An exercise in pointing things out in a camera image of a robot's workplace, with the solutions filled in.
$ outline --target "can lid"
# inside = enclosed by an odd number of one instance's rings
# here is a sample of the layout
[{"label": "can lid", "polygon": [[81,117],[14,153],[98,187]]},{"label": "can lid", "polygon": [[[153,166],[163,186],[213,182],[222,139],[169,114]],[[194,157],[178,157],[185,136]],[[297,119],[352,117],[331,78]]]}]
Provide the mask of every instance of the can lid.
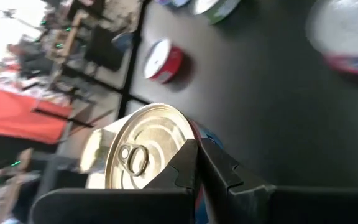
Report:
[{"label": "can lid", "polygon": [[162,39],[149,50],[144,67],[144,77],[151,78],[163,67],[171,51],[171,41]]},{"label": "can lid", "polygon": [[194,14],[201,14],[210,10],[219,0],[196,0],[194,2]]},{"label": "can lid", "polygon": [[313,47],[324,54],[358,56],[358,0],[318,1],[306,31]]},{"label": "can lid", "polygon": [[106,166],[106,188],[142,189],[195,136],[175,108],[151,104],[134,113],[117,134]]}]

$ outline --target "green can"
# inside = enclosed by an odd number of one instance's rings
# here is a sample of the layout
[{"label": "green can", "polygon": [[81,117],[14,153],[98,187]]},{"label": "green can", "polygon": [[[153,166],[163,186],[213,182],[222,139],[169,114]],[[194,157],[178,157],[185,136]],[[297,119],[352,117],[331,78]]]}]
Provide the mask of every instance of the green can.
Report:
[{"label": "green can", "polygon": [[226,18],[239,3],[240,0],[196,0],[194,14],[202,14],[210,24],[215,24]]}]

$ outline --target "green light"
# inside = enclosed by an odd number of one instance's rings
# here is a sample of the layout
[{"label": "green light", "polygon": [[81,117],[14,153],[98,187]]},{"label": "green light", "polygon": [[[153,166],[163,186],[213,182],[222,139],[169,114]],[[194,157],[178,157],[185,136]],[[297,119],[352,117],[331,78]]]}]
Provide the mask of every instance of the green light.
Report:
[{"label": "green light", "polygon": [[16,165],[18,165],[18,164],[20,164],[20,161],[17,161],[17,162],[15,162],[15,163],[11,164],[11,166],[16,166]]}]

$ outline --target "blurred can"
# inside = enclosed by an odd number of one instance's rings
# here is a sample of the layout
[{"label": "blurred can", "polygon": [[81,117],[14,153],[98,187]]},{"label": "blurred can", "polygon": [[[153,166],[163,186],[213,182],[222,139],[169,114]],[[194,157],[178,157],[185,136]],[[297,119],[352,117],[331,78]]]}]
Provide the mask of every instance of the blurred can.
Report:
[{"label": "blurred can", "polygon": [[144,77],[159,83],[169,82],[178,72],[183,61],[182,50],[169,39],[161,39],[149,50]]},{"label": "blurred can", "polygon": [[[164,170],[187,139],[201,138],[210,138],[222,147],[213,133],[172,106],[154,103],[139,109],[117,133],[111,145],[105,187],[144,188]],[[202,188],[196,200],[196,221],[208,223]]]},{"label": "blurred can", "polygon": [[226,18],[240,3],[240,0],[195,0],[193,12],[204,15],[210,24],[215,24]]},{"label": "blurred can", "polygon": [[358,74],[358,0],[320,0],[306,25],[313,47],[337,70]]}]

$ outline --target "black chair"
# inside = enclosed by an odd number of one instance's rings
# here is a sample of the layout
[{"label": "black chair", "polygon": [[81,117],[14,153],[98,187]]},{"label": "black chair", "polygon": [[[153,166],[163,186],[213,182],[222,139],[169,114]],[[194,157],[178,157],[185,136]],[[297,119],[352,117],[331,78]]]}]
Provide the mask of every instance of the black chair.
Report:
[{"label": "black chair", "polygon": [[124,58],[124,53],[111,43],[116,33],[96,26],[92,30],[91,38],[86,46],[85,60],[96,65],[106,67],[114,72],[118,71]]}]

